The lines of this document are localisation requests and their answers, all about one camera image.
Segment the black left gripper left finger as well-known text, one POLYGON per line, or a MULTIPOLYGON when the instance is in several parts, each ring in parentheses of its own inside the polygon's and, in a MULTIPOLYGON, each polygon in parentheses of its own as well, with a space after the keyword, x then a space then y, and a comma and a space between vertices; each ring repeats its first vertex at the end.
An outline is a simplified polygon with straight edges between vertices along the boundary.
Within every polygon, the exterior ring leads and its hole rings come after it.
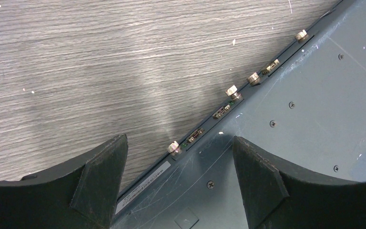
POLYGON ((128 153, 125 134, 19 181, 0 181, 0 229, 108 229, 128 153))

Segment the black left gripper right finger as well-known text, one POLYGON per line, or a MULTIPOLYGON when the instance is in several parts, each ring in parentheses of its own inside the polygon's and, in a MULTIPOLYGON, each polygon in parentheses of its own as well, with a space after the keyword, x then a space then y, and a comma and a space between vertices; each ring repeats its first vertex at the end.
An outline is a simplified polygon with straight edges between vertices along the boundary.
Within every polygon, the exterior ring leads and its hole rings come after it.
POLYGON ((366 229, 366 182, 327 176, 235 136, 233 158, 251 229, 366 229))

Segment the dark grey network switch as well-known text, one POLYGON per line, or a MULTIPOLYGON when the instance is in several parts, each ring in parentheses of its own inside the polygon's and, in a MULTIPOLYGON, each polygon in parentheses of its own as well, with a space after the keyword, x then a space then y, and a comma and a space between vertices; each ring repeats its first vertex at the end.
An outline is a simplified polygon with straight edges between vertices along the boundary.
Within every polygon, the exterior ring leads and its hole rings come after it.
POLYGON ((118 201, 114 229, 249 229, 240 136, 309 170, 366 182, 366 0, 341 0, 118 201))

